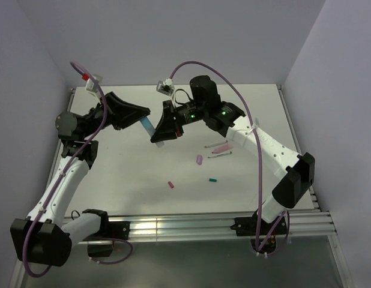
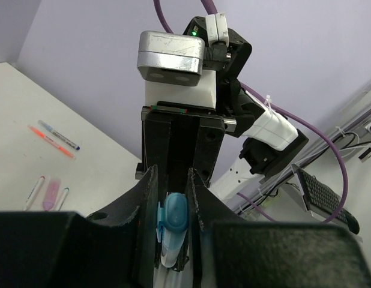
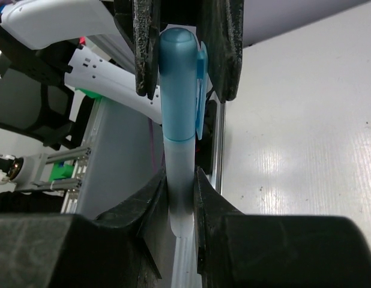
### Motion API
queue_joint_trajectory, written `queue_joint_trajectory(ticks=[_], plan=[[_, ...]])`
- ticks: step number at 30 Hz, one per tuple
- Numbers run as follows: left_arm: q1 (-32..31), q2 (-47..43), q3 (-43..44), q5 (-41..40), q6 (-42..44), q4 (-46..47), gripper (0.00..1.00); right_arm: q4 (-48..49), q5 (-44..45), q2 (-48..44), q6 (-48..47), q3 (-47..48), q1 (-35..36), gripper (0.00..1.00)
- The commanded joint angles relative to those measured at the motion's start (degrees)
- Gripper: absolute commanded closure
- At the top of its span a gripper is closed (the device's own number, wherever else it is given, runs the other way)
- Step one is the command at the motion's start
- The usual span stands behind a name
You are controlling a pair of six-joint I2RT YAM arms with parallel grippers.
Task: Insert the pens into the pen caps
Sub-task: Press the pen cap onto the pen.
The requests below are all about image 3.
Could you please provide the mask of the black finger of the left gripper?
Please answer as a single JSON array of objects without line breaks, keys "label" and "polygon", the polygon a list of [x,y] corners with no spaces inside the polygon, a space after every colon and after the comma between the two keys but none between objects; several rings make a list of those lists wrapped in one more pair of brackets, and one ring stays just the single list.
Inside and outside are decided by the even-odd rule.
[{"label": "black finger of the left gripper", "polygon": [[243,1],[203,1],[200,39],[208,52],[208,73],[221,103],[237,96],[243,63]]}]

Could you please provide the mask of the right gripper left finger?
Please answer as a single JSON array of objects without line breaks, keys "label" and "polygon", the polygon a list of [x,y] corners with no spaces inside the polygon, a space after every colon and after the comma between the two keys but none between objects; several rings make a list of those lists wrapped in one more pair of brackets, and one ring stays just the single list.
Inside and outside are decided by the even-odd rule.
[{"label": "right gripper left finger", "polygon": [[94,220],[0,214],[0,287],[155,287],[167,214],[163,172]]}]

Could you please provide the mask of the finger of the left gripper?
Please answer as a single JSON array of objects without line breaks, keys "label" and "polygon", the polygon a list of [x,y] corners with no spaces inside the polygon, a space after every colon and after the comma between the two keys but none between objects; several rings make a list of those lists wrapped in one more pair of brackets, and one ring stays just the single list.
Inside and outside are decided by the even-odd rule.
[{"label": "finger of the left gripper", "polygon": [[154,98],[158,78],[160,1],[114,0],[114,22],[134,54],[136,92]]}]

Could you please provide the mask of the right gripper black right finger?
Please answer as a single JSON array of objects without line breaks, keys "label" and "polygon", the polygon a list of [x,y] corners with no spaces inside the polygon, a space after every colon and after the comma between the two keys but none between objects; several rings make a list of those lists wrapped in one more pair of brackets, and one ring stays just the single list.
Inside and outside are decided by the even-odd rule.
[{"label": "right gripper black right finger", "polygon": [[371,287],[371,250],[350,219],[244,214],[201,168],[193,185],[204,287]]}]

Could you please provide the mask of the light blue cap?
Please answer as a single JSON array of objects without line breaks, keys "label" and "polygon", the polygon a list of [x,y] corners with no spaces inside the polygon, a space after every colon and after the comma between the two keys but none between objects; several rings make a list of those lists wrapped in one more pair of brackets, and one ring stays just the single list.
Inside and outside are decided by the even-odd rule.
[{"label": "light blue cap", "polygon": [[208,86],[208,54],[204,43],[184,28],[160,36],[159,74],[165,138],[182,142],[202,138]]}]

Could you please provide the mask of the light blue highlighter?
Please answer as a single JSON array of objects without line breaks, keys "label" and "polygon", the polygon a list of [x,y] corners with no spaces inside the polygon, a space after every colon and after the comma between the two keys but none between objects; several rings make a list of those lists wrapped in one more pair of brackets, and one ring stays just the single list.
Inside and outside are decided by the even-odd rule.
[{"label": "light blue highlighter", "polygon": [[164,138],[170,226],[176,236],[172,287],[193,286],[193,179],[195,139]]}]

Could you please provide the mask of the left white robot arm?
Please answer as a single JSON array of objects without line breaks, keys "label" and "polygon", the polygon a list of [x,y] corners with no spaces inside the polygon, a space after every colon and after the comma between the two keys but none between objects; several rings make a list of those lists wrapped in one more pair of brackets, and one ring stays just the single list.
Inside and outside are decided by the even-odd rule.
[{"label": "left white robot arm", "polygon": [[[35,79],[65,83],[162,125],[200,125],[207,86],[237,95],[243,1],[0,1],[0,50]],[[117,36],[132,70],[70,40]]]}]

